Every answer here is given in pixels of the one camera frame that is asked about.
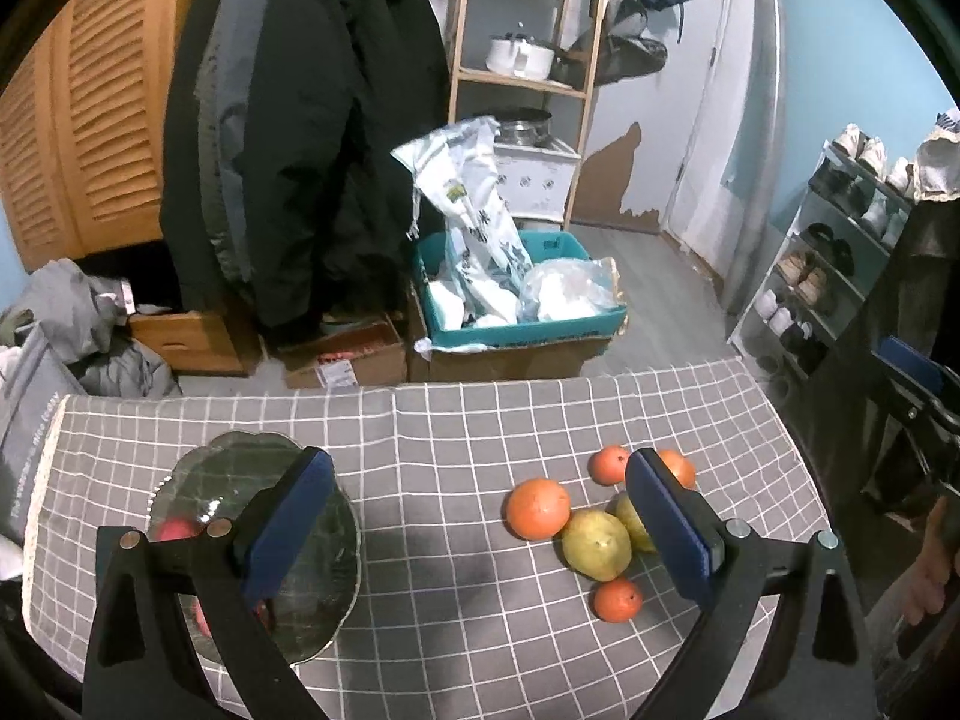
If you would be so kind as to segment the person's right hand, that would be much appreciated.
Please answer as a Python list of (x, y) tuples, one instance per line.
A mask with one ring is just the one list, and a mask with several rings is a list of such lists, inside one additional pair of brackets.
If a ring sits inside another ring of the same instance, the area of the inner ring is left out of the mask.
[(928, 616), (939, 614), (946, 603), (946, 587), (957, 567), (955, 554), (942, 536), (949, 501), (941, 497), (926, 522), (921, 553), (908, 571), (903, 595), (903, 617), (910, 626), (918, 626)]

